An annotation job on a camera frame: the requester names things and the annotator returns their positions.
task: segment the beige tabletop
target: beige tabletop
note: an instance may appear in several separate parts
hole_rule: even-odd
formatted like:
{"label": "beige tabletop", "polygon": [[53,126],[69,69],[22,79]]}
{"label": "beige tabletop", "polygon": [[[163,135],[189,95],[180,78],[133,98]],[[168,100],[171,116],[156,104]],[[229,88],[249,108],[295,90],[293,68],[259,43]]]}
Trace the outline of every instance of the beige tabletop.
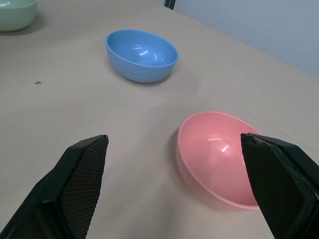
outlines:
{"label": "beige tabletop", "polygon": [[[120,28],[177,47],[169,79],[136,84],[111,69],[105,36]],[[318,102],[318,77],[148,0],[41,0],[31,27],[0,33],[0,230],[68,146],[106,133],[88,239],[271,239],[261,212],[220,212],[189,192],[176,131],[222,111],[319,162]]]}

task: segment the blue bowl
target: blue bowl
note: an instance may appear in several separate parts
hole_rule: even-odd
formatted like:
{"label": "blue bowl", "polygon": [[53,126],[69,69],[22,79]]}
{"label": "blue bowl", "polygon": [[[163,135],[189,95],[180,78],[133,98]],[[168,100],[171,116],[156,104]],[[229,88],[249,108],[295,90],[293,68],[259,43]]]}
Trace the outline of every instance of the blue bowl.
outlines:
{"label": "blue bowl", "polygon": [[111,63],[125,78],[149,83],[167,76],[178,60],[165,39],[139,30],[119,30],[106,37]]}

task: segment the bowl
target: bowl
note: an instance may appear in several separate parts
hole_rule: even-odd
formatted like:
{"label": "bowl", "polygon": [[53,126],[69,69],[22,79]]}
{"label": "bowl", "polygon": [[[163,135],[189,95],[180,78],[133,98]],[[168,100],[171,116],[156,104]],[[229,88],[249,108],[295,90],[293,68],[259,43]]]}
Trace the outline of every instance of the bowl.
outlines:
{"label": "bowl", "polygon": [[219,112],[188,117],[178,131],[176,158],[185,183],[220,210],[259,209],[241,149],[241,133],[259,134],[247,123]]}
{"label": "bowl", "polygon": [[31,24],[36,0],[0,0],[0,31],[16,31]]}
{"label": "bowl", "polygon": [[167,76],[178,60],[175,47],[165,39],[139,30],[118,30],[106,38],[110,61],[123,77],[149,83]]}

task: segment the pink bowl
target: pink bowl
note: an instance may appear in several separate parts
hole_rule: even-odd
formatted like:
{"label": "pink bowl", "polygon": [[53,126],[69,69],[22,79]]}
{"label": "pink bowl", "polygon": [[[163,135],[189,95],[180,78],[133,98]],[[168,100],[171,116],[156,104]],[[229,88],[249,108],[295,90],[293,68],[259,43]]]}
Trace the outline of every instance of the pink bowl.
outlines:
{"label": "pink bowl", "polygon": [[205,202],[228,211],[259,209],[241,149],[241,133],[259,134],[233,116],[200,112],[178,131],[177,164],[186,184]]}

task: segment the green bowl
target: green bowl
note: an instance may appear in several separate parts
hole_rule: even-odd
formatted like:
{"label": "green bowl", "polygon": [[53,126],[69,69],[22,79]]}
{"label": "green bowl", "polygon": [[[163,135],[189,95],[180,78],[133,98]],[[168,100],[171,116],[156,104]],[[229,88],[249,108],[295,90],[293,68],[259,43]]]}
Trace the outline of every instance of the green bowl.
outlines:
{"label": "green bowl", "polygon": [[0,0],[0,31],[17,31],[31,24],[36,0]]}

